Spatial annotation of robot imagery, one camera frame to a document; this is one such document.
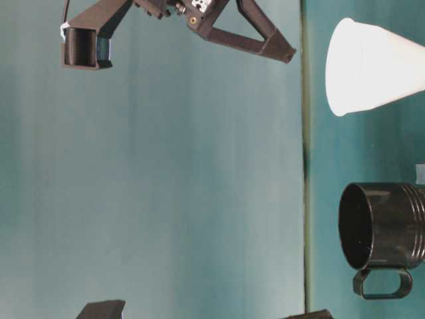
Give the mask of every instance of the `teal wall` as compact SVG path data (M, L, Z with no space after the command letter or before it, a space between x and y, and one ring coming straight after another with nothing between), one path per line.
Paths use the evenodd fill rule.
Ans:
M259 4L300 48L298 1ZM113 69L62 70L61 11L0 5L0 317L108 298L126 318L302 312L300 54L286 66L132 9Z
M407 298L365 301L352 291L355 271L339 243L338 205L348 183L414 183L415 164L425 162L424 94L342 118L331 113L325 94L325 61L332 32L344 17L382 26L425 45L421 0L303 1L309 308L328 308L335 318L345 319L423 318L425 266L412 271L414 287ZM366 288L390 292L398 288L397 280L393 272L374 274Z

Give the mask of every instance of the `white cone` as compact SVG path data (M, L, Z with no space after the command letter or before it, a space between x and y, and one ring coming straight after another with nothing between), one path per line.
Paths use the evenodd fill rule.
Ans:
M343 19L326 61L326 95L337 116L372 110L425 89L425 47L375 25Z

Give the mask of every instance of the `black mug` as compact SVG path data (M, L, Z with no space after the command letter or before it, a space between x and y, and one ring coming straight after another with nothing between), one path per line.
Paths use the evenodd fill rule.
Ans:
M339 237L348 263L358 270L353 290L368 300L404 298L412 290L407 269L425 259L425 191L407 183L352 183L339 206ZM400 287L366 294L371 271L394 269Z

